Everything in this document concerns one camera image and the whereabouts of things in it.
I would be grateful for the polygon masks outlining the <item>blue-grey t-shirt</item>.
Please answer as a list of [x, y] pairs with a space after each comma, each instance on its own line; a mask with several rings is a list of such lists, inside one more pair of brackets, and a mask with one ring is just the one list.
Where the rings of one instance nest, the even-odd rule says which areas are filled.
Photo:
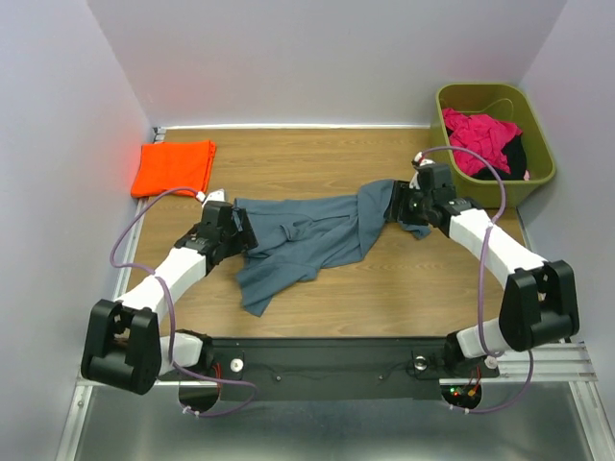
[[236, 274], [243, 308], [261, 316], [273, 297], [323, 268], [362, 261], [388, 223], [394, 182], [369, 182], [357, 193], [311, 200], [237, 198], [258, 245]]

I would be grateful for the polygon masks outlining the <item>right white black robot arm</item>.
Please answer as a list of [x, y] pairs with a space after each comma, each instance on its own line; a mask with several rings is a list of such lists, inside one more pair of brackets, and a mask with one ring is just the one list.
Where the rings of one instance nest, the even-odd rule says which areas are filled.
[[431, 225], [468, 250], [504, 290], [499, 316], [449, 334], [442, 363], [454, 375], [472, 369], [492, 352], [525, 352], [579, 331], [573, 268], [549, 261], [519, 244], [471, 198], [460, 198], [450, 168], [426, 162], [409, 182], [393, 183], [389, 221]]

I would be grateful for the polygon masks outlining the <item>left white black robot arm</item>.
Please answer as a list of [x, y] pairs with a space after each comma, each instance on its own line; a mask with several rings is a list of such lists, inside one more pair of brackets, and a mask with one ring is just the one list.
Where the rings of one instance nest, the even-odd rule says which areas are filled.
[[174, 329], [162, 336], [160, 323], [174, 318], [175, 302], [222, 260], [257, 244], [245, 209], [205, 202], [200, 221], [174, 243], [157, 268], [146, 271], [141, 283], [92, 307], [82, 376], [138, 395], [147, 393], [160, 376], [180, 369], [194, 378], [219, 378], [207, 335]]

